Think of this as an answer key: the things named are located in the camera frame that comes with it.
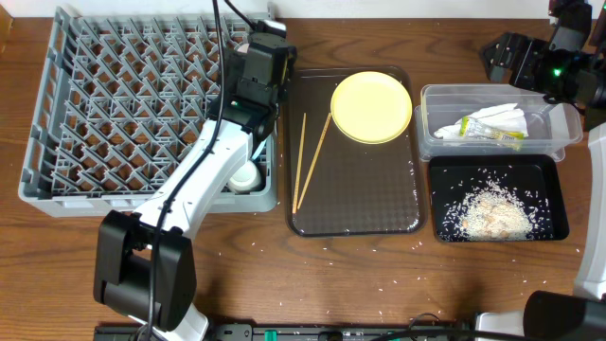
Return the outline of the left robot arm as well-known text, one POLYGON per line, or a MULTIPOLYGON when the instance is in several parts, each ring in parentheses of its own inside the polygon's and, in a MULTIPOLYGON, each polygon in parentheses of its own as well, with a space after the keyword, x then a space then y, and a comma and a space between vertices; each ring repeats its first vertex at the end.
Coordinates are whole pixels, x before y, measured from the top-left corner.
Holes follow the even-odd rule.
POLYGON ((275 129, 296 48, 287 28, 253 25, 246 51, 221 49, 219 96, 192 150, 132 213, 110 211, 98 230, 95 301, 140 323, 137 340, 202 340, 207 318, 193 303, 193 242, 228 180, 275 129))

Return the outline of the white pink bowl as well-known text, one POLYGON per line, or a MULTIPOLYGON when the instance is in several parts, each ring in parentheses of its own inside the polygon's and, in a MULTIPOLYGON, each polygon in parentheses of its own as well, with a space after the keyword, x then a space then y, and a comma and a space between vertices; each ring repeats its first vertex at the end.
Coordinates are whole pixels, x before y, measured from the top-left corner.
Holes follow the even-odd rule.
POLYGON ((246 53, 248 51, 249 44, 243 44, 239 46, 236 51, 240 53, 246 53))

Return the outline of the white paper cup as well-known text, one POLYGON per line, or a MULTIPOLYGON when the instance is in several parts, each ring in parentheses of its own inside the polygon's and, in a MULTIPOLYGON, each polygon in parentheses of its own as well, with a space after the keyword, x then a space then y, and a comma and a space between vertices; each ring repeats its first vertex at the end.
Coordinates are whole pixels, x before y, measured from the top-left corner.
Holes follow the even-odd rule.
POLYGON ((228 180, 226 186, 234 193, 244 194, 262 187, 260 171, 253 161, 248 160, 228 180))

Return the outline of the yellow plate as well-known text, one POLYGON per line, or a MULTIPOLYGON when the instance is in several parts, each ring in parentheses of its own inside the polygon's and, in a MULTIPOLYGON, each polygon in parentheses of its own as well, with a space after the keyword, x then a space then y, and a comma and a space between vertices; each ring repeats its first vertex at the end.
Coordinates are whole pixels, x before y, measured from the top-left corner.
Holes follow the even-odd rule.
POLYGON ((363 71, 336 86, 330 113, 345 136, 377 145, 396 139, 407 129, 413 105, 401 81, 382 72, 363 71))

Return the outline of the rice and food scraps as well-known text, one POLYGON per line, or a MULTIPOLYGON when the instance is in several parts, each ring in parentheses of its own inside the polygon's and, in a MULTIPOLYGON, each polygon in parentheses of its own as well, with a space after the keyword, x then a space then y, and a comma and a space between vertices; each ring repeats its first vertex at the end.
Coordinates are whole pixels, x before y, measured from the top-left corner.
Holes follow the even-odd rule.
POLYGON ((547 199, 495 179, 479 181, 441 207, 437 235, 446 242, 518 242, 553 234, 547 199))

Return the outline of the light blue bowl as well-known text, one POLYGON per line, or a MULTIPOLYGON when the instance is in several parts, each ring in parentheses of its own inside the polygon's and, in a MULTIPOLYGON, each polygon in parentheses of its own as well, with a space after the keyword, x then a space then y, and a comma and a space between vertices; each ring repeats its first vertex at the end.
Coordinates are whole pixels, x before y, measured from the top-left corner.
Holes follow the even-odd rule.
POLYGON ((257 148, 255 149, 255 151, 253 152, 252 156, 251 156, 251 160, 253 162, 256 162, 259 157, 262 155, 263 151, 266 148, 266 143, 267 143, 267 139, 264 139, 262 142, 260 142, 257 146, 257 148))

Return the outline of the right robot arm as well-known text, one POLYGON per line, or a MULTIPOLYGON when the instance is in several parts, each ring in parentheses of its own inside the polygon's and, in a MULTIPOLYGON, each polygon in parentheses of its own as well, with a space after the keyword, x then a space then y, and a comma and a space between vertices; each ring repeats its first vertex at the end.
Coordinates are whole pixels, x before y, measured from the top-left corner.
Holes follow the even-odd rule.
POLYGON ((588 161, 579 180, 566 174, 572 202, 587 204, 582 259, 569 295, 537 291, 523 311, 525 340, 602 340, 605 337, 605 8, 585 0, 552 1, 548 40, 506 32, 479 52, 487 78, 569 104, 586 131, 588 161))

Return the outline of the wrapper and napkin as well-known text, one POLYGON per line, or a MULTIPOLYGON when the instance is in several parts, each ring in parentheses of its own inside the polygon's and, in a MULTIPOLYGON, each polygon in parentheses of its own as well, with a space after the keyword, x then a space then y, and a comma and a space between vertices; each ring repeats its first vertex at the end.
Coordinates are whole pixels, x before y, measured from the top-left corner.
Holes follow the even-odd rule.
POLYGON ((525 112, 517 103, 480 109, 463 116, 456 123, 438 128, 432 137, 451 142, 503 142, 519 150, 514 142, 529 137, 525 112))

